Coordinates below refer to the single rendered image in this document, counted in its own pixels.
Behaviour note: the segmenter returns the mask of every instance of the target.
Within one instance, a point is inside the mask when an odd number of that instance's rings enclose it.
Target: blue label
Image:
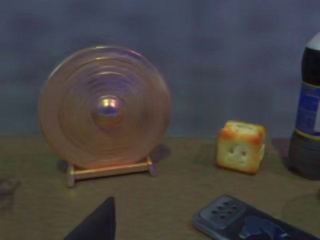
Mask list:
[[[320,87],[302,83],[295,128],[307,136],[320,137]]]

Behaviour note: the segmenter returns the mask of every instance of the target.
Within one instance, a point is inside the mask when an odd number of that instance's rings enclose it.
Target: copper gong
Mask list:
[[[80,168],[133,163],[159,143],[170,94],[141,54],[115,46],[80,50],[49,76],[38,118],[47,142]]]

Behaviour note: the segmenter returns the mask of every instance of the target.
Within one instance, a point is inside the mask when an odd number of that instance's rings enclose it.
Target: brown tabletop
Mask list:
[[[286,141],[275,143],[286,145]],[[40,136],[0,137],[0,177],[20,181],[12,206],[0,209],[1,240],[61,240],[107,197],[116,202],[117,240],[201,240],[194,213],[229,194],[320,235],[317,181],[288,172],[267,147],[255,176],[213,165],[213,138],[165,138],[147,173],[77,182],[66,188],[64,164]]]

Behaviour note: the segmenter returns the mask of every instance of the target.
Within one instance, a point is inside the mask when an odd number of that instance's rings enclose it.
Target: blue-gray background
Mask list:
[[[229,119],[288,137],[318,0],[13,0],[0,6],[0,133],[34,134],[50,71],[112,43],[144,54],[172,94],[169,136],[214,136]]]

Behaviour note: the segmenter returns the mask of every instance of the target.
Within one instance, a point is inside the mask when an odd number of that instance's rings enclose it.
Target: dark liquid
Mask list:
[[[320,86],[320,51],[305,48],[301,61],[302,81]],[[320,180],[320,141],[293,132],[288,153],[288,168],[301,177]]]

